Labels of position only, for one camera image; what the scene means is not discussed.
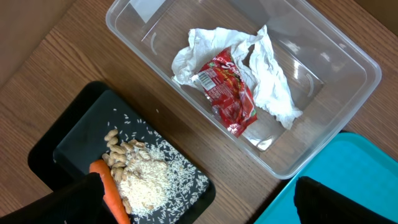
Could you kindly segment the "orange carrot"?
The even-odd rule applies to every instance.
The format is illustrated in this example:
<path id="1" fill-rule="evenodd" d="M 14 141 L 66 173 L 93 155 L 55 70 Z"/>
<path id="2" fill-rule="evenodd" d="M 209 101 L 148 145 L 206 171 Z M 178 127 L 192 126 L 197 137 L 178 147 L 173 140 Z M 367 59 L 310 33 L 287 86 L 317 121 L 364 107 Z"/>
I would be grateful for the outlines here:
<path id="1" fill-rule="evenodd" d="M 118 189 L 111 175 L 110 169 L 104 160 L 97 160 L 90 164 L 90 173 L 98 173 L 104 185 L 106 205 L 119 224 L 130 224 L 131 221 L 125 211 Z"/>

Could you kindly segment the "red snack wrapper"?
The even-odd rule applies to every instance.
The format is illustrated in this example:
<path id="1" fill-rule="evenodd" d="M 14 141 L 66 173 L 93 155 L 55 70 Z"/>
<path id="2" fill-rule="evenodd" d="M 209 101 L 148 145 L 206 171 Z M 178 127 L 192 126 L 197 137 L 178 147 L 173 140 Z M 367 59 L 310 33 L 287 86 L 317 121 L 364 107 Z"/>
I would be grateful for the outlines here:
<path id="1" fill-rule="evenodd" d="M 193 84 L 204 92 L 220 123 L 238 137 L 257 120 L 252 93 L 231 55 L 231 47 L 202 66 L 191 77 Z"/>

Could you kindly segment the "white tissue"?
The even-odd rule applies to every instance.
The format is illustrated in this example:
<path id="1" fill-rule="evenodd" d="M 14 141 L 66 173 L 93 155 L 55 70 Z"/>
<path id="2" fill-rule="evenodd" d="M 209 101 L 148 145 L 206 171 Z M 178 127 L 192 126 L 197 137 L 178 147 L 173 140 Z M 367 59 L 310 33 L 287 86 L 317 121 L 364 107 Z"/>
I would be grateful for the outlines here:
<path id="1" fill-rule="evenodd" d="M 303 112 L 294 105 L 283 69 L 275 59 L 266 26 L 256 35 L 222 27 L 190 29 L 188 47 L 176 54 L 171 65 L 174 82 L 194 87 L 191 81 L 194 73 L 228 47 L 233 62 L 253 94 L 255 105 L 275 116 L 285 129 L 291 129 L 294 120 Z"/>

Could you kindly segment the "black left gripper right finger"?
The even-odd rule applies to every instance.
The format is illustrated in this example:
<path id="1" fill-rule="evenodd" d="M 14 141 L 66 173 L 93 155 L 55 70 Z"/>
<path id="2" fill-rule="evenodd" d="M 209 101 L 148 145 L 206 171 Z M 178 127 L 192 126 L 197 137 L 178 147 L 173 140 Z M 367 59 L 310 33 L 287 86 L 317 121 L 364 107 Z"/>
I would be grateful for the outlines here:
<path id="1" fill-rule="evenodd" d="M 307 176 L 296 181 L 294 205 L 301 224 L 396 224 Z"/>

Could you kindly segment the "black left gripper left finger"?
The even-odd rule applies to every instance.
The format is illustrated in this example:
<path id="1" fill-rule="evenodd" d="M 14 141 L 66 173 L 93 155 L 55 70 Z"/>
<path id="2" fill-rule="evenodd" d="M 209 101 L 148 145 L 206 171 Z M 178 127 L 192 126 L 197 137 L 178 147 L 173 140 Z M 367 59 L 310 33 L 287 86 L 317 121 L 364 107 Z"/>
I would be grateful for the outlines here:
<path id="1" fill-rule="evenodd" d="M 104 185 L 98 173 L 53 192 L 1 217 L 1 224 L 95 223 L 101 210 Z"/>

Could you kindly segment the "food scraps pile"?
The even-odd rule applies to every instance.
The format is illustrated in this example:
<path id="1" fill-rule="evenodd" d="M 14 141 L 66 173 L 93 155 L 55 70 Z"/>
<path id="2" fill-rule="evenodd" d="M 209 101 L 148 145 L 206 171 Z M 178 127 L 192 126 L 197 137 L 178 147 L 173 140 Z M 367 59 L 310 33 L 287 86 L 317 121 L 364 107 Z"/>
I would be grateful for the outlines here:
<path id="1" fill-rule="evenodd" d="M 178 223 L 209 178 L 136 114 L 112 109 L 101 158 L 133 223 Z"/>

